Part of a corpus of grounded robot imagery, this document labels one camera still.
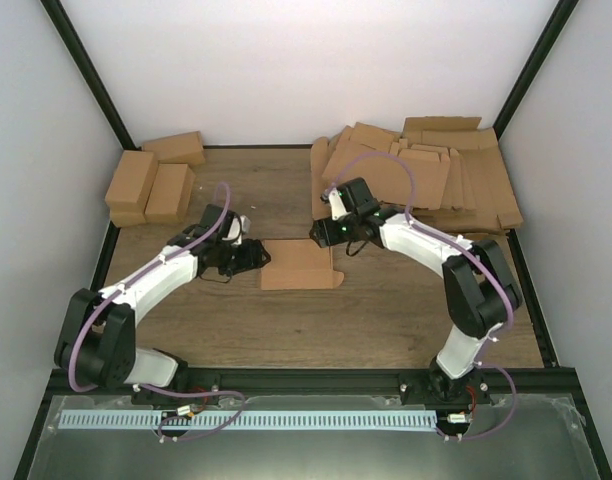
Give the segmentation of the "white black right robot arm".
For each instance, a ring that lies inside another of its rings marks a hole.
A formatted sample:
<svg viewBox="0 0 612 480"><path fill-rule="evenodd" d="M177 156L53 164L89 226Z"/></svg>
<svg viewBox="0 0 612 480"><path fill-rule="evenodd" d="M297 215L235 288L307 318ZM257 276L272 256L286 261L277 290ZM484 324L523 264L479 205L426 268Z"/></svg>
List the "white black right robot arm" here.
<svg viewBox="0 0 612 480"><path fill-rule="evenodd" d="M431 361L429 383L437 400L457 400L485 346L511 327L523 302L498 243L454 237L427 226L409 210L378 201L362 178L330 187L320 201L330 207L330 215L314 221L310 231L320 247L371 243L442 279L452 327Z"/></svg>

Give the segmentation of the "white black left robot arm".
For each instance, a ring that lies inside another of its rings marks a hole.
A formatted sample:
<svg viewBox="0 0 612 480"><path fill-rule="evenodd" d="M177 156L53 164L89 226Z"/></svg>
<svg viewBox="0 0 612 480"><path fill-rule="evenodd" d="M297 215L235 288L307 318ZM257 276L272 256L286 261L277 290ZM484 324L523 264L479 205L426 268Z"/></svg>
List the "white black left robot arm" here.
<svg viewBox="0 0 612 480"><path fill-rule="evenodd" d="M146 315L178 288L213 269L224 280L267 265L270 254L248 236L244 215L208 205L196 224L168 240L158 254L124 279L101 290L82 288L70 299L54 361L72 390L147 385L167 403L182 402L189 377L177 357L136 344Z"/></svg>

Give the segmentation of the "brown cardboard box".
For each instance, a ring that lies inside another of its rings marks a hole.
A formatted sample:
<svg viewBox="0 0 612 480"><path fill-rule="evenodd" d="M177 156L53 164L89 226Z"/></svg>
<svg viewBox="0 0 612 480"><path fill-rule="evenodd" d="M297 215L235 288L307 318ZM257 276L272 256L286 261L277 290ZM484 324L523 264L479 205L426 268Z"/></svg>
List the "brown cardboard box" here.
<svg viewBox="0 0 612 480"><path fill-rule="evenodd" d="M311 239L267 239L263 246L271 257L260 270L264 291L329 290L344 280L344 274L334 269L332 249Z"/></svg>

